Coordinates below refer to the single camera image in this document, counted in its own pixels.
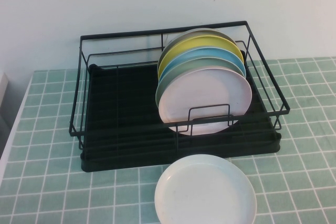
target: black metal wire frame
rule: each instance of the black metal wire frame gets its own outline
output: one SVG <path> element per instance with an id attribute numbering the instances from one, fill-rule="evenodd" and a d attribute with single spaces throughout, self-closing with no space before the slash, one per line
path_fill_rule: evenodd
<path id="1" fill-rule="evenodd" d="M 249 57 L 250 61 L 253 65 L 253 68 L 257 74 L 257 77 L 261 83 L 261 86 L 263 88 L 263 91 L 266 94 L 267 100 L 269 101 L 272 111 L 266 112 L 266 113 L 255 113 L 253 115 L 231 115 L 229 112 L 229 104 L 211 104 L 209 106 L 203 106 L 203 107 L 195 107 L 195 108 L 190 108 L 189 110 L 189 114 L 188 114 L 188 120 L 187 121 L 183 121 L 183 122 L 172 122 L 172 123 L 161 123 L 161 124 L 154 124 L 154 125 L 145 125 L 145 126 L 132 126 L 132 127 L 126 127 L 126 128 L 121 128 L 121 129 L 110 129 L 110 130 L 100 130 L 99 134 L 100 135 L 109 135 L 109 134 L 113 134 L 113 133 L 125 133 L 128 131 L 146 131 L 146 130 L 156 130 L 156 129 L 162 129 L 162 128 L 167 128 L 167 127 L 175 127 L 176 128 L 176 141 L 178 142 L 179 139 L 179 134 L 181 132 L 185 132 L 185 131 L 178 131 L 179 126 L 185 126 L 187 125 L 187 130 L 189 130 L 189 126 L 191 127 L 191 132 L 193 129 L 193 125 L 194 124 L 203 124 L 203 123 L 214 123 L 214 122 L 228 122 L 228 125 L 233 124 L 234 121 L 237 120 L 243 120 L 243 119 L 247 119 L 246 117 L 248 116 L 252 116 L 254 119 L 261 119 L 261 118 L 265 118 L 266 116 L 275 116 L 276 120 L 274 122 L 274 129 L 275 130 L 279 130 L 281 129 L 281 124 L 279 121 L 279 117 L 281 115 L 285 115 L 288 114 L 290 111 L 290 107 L 281 91 L 281 89 L 279 88 L 279 85 L 277 83 L 277 81 L 275 80 L 266 60 L 265 57 L 263 55 L 263 53 L 261 52 L 258 43 L 256 42 L 256 39 L 250 29 L 250 26 L 248 25 L 248 23 L 246 21 L 239 21 L 239 22 L 229 22 L 229 23 L 219 23 L 219 24 L 210 24 L 210 25 L 200 25 L 200 26 L 190 26 L 190 27 L 180 27 L 180 28 L 171 28 L 171 29 L 159 29 L 159 30 L 147 30 L 147 31 L 132 31 L 132 32 L 125 32 L 125 33 L 112 33 L 112 34 L 97 34 L 97 35 L 84 35 L 80 37 L 80 45 L 79 45 L 79 61 L 78 61 L 78 72 L 77 72 L 77 82 L 76 82 L 76 89 L 75 89 L 75 97 L 73 99 L 73 108 L 72 108 L 72 113 L 71 113 L 71 118 L 70 118 L 70 127 L 69 127 L 69 133 L 71 136 L 76 136 L 79 140 L 79 148 L 82 150 L 84 144 L 83 141 L 81 139 L 81 137 L 85 136 L 85 135 L 95 135 L 96 132 L 94 131 L 90 131 L 87 132 L 85 129 L 83 130 L 83 118 L 84 118 L 84 114 L 85 114 L 85 102 L 86 102 L 86 92 L 87 92 L 87 78 L 88 78 L 88 73 L 90 74 L 90 69 L 89 69 L 89 60 L 91 57 L 94 56 L 107 56 L 107 55 L 115 55 L 115 54 L 126 54 L 126 53 L 130 53 L 130 52 L 139 52 L 139 51 L 149 51 L 149 50 L 158 50 L 164 49 L 163 46 L 163 35 L 164 34 L 169 34 L 169 33 L 180 33 L 180 32 L 184 32 L 187 30 L 191 30 L 191 29 L 195 29 L 195 28 L 227 28 L 227 27 L 238 27 L 238 26 L 245 26 L 248 33 L 249 33 L 249 37 L 248 37 L 248 42 L 247 44 L 245 44 L 244 41 L 242 40 L 238 40 L 236 41 L 237 43 L 242 43 L 245 47 L 246 53 L 245 53 L 245 67 L 246 70 L 249 72 L 249 69 L 246 65 L 246 58 Z M 116 51 L 116 52 L 102 52 L 102 53 L 97 53 L 97 54 L 90 54 L 88 55 L 87 59 L 84 56 L 84 53 L 82 51 L 82 44 L 84 40 L 92 40 L 92 39 L 112 39 L 112 38 L 121 38 L 121 37 L 135 37 L 135 36 L 148 36 L 148 35 L 160 35 L 161 34 L 161 47 L 153 47 L 153 48 L 143 48 L 143 49 L 135 49 L 135 50 L 125 50 L 125 51 Z M 256 68 L 256 65 L 250 55 L 249 52 L 249 45 L 250 45 L 250 41 L 252 40 L 252 42 L 255 45 L 255 48 L 260 56 L 261 61 L 263 62 L 263 66 L 265 67 L 276 91 L 278 92 L 278 95 L 282 101 L 282 105 L 280 110 L 276 110 L 267 91 L 266 88 L 261 80 L 260 74 L 258 73 L 258 70 Z M 86 73 L 85 73 L 85 86 L 84 86 L 84 91 L 83 91 L 83 102 L 82 102 L 82 114 L 81 114 L 81 119 L 80 119 L 80 128 L 79 131 L 76 130 L 75 126 L 74 126 L 74 119 L 75 119 L 75 111 L 76 111 L 76 104 L 77 104 L 77 98 L 78 98 L 78 89 L 79 89 L 79 83 L 80 83 L 80 75 L 81 75 L 81 61 L 84 61 L 85 63 L 85 67 L 86 67 Z M 100 66 L 101 68 L 120 68 L 120 67 L 129 67 L 129 66 L 136 66 L 136 65 L 141 65 L 141 64 L 151 64 L 151 63 L 157 63 L 157 61 L 151 61 L 151 62 L 140 62 L 140 63 L 129 63 L 129 64 L 122 64 L 122 65 L 108 65 L 108 66 Z M 210 116 L 210 117 L 206 117 L 206 118 L 196 118 L 193 120 L 190 120 L 190 113 L 192 110 L 194 109 L 199 109 L 199 108 L 206 108 L 206 107 L 212 107 L 212 106 L 228 106 L 228 113 L 225 115 L 219 115 L 219 116 Z"/>

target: white plate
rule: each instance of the white plate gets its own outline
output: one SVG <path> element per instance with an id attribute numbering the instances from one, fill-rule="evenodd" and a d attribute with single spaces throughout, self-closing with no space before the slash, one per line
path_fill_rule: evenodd
<path id="1" fill-rule="evenodd" d="M 188 120 L 190 108 L 230 104 L 230 114 L 244 115 L 251 99 L 251 87 L 243 76 L 225 67 L 204 66 L 189 70 L 170 82 L 160 98 L 159 114 L 164 123 L 180 122 Z M 228 106 L 194 109 L 190 120 L 227 114 Z M 211 134 L 226 128 L 227 122 L 194 124 L 192 134 Z M 191 127 L 179 126 L 178 131 L 190 135 Z"/>
<path id="2" fill-rule="evenodd" d="M 161 224 L 252 224 L 257 210 L 245 174 L 211 155 L 188 156 L 169 166 L 154 198 Z"/>

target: dish rack drip tray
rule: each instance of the dish rack drip tray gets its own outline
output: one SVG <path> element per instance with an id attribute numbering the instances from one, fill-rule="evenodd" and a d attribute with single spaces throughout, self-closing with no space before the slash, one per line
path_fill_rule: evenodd
<path id="1" fill-rule="evenodd" d="M 211 25 L 201 27 L 214 28 Z M 85 39 L 90 38 L 82 36 L 81 42 Z M 249 51 L 248 45 L 244 45 L 246 50 L 242 52 L 246 59 Z M 89 64 L 89 59 L 80 50 L 80 61 L 84 61 L 85 70 L 81 68 L 80 62 L 69 131 L 70 135 L 79 140 L 82 169 L 85 172 L 170 164 L 192 154 L 234 157 L 279 151 L 281 135 L 276 129 L 281 128 L 279 116 L 289 112 L 288 104 L 279 89 L 280 100 L 283 98 L 284 103 L 278 111 L 272 106 L 273 110 L 269 112 L 265 107 L 265 95 L 260 94 L 260 85 L 256 84 L 255 74 L 251 74 L 251 67 L 247 64 L 246 79 L 253 95 L 245 115 L 223 115 L 165 124 L 162 123 L 155 104 L 157 62 L 97 66 Z M 266 98 L 272 102 L 267 87 L 261 85 L 261 88 L 266 91 Z M 218 121 L 232 124 L 233 120 L 238 122 L 214 134 L 187 136 L 169 129 Z"/>

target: stack of plates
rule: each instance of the stack of plates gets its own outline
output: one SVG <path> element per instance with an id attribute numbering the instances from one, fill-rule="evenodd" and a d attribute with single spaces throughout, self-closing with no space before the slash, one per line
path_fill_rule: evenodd
<path id="1" fill-rule="evenodd" d="M 164 123 L 187 121 L 190 108 L 230 104 L 230 114 L 246 113 L 252 98 L 243 55 L 227 35 L 208 28 L 186 31 L 162 51 L 157 64 L 156 105 Z M 192 109 L 190 120 L 227 115 L 228 106 Z M 224 130 L 227 122 L 195 124 L 193 135 Z M 191 127 L 178 131 L 191 134 Z"/>

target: tiled countertop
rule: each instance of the tiled countertop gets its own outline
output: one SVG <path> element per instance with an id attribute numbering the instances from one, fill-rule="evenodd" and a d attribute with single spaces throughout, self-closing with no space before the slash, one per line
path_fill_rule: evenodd
<path id="1" fill-rule="evenodd" d="M 255 189 L 255 224 L 336 223 L 336 58 L 269 64 L 291 106 L 281 150 L 229 159 Z M 158 223 L 165 166 L 81 170 L 68 133 L 76 74 L 34 73 L 0 161 L 0 223 Z"/>

